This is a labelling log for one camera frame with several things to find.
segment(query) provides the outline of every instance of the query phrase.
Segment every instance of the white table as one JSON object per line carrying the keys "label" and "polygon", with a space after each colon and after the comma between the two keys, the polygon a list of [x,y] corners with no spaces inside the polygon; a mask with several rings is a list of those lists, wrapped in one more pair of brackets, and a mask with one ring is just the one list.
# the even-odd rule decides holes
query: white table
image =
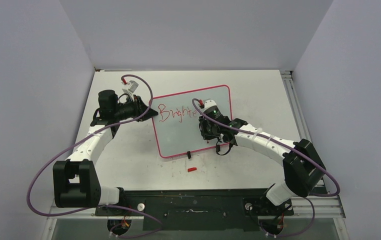
{"label": "white table", "polygon": [[[265,132],[299,141],[297,125],[278,70],[222,71],[103,71],[96,72],[87,98],[77,140],[86,136],[98,105],[98,93],[112,89],[122,93],[121,76],[138,75],[152,88],[154,97],[226,84],[230,87],[232,112]],[[148,103],[149,91],[139,80],[136,95]],[[188,168],[196,171],[187,172]],[[268,188],[284,178],[273,160],[243,147],[226,156],[214,149],[163,159],[158,154],[152,121],[120,126],[96,163],[103,186],[125,190],[196,190]]]}

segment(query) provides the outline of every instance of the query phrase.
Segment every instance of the white wall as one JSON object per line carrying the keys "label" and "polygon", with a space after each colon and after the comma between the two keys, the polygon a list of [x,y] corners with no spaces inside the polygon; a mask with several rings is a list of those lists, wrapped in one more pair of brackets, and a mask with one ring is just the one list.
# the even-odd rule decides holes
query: white wall
{"label": "white wall", "polygon": [[332,0],[60,0],[100,69],[293,70]]}
{"label": "white wall", "polygon": [[334,0],[293,76],[351,239],[381,239],[381,1]]}
{"label": "white wall", "polygon": [[[38,169],[73,143],[93,68],[57,0],[0,1],[0,239],[39,239],[45,217],[26,205]],[[32,202],[48,211],[52,171]]]}

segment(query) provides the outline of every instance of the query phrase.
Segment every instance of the black strap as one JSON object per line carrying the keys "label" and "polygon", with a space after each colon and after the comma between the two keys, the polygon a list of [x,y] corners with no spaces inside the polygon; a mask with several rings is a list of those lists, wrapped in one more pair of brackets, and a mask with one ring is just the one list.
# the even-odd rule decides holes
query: black strap
{"label": "black strap", "polygon": [[220,153],[219,153],[219,152],[220,152],[220,145],[219,145],[219,143],[221,143],[220,140],[218,140],[217,143],[215,144],[215,153],[216,153],[217,155],[224,156],[224,155],[230,153],[230,150],[232,149],[233,144],[229,143],[229,149],[227,150],[227,152],[225,152],[225,153],[223,153],[223,154],[220,154]]}

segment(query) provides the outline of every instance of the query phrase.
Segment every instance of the whiteboard border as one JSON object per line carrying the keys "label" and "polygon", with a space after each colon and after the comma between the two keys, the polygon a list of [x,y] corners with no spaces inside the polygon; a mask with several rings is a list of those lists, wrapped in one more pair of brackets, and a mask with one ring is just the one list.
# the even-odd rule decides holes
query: whiteboard border
{"label": "whiteboard border", "polygon": [[[198,91],[203,91],[203,90],[208,90],[208,89],[215,89],[215,88],[220,88],[220,87],[226,87],[228,92],[229,92],[230,119],[232,120],[233,119],[233,116],[232,116],[232,99],[231,99],[230,87],[228,85],[226,85],[226,84],[217,85],[217,86],[209,86],[209,87],[204,87],[204,88],[190,90],[190,91],[182,91],[182,92],[177,92],[177,93],[172,93],[172,94],[167,94],[167,95],[162,95],[162,96],[156,96],[153,99],[162,99],[162,98],[171,97],[171,96],[175,96],[175,95],[188,94],[188,93],[193,93],[193,92],[198,92]],[[163,158],[163,159],[169,159],[169,158],[174,158],[174,157],[178,157],[178,156],[182,156],[182,155],[186,155],[187,154],[186,152],[184,152],[184,153],[179,153],[179,154],[175,154],[175,155],[171,155],[171,156],[163,156],[163,155],[161,155],[160,144],[158,143],[158,136],[157,136],[157,130],[155,129],[154,118],[152,118],[152,126],[153,126],[153,131],[155,133],[155,140],[156,140],[156,146],[158,147],[158,154],[159,154],[159,156],[161,158]],[[191,153],[195,153],[195,152],[199,152],[199,151],[203,151],[203,150],[207,150],[207,149],[213,149],[215,147],[216,146],[209,146],[209,147],[193,150],[193,151],[190,151],[190,152]]]}

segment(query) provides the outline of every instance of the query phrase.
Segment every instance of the robotic manipulator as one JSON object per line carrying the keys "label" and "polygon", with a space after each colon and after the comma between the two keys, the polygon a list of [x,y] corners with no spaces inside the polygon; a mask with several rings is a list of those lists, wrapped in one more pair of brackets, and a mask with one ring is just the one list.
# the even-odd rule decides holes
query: robotic manipulator
{"label": "robotic manipulator", "polygon": [[[95,131],[122,120],[140,116],[148,106],[141,97],[134,95],[138,87],[135,81],[129,81],[123,88],[124,94],[120,97],[114,90],[104,90],[98,94],[99,108],[93,115],[88,135]],[[203,116],[199,117],[199,130],[204,140],[217,139],[219,142],[229,143],[232,146],[250,148],[276,161],[284,169],[284,180],[273,184],[264,194],[264,202],[269,206],[284,204],[293,196],[306,197],[313,190],[323,173],[311,163],[305,161],[291,150],[271,141],[275,139],[283,144],[293,147],[309,156],[324,168],[313,144],[302,139],[300,142],[285,140],[256,128],[245,120],[235,118],[230,120],[222,115],[214,100],[199,101],[200,108],[210,118],[227,126],[259,133],[269,138],[256,134],[242,133],[216,124]],[[158,112],[149,111],[138,122],[143,122],[158,115]],[[126,205],[125,192],[121,187],[101,186],[95,171],[95,164],[105,146],[116,136],[119,126],[104,129],[95,134],[64,161],[55,162],[53,173],[53,186],[55,204],[59,208],[94,208],[100,205]],[[79,182],[70,182],[79,176]]]}

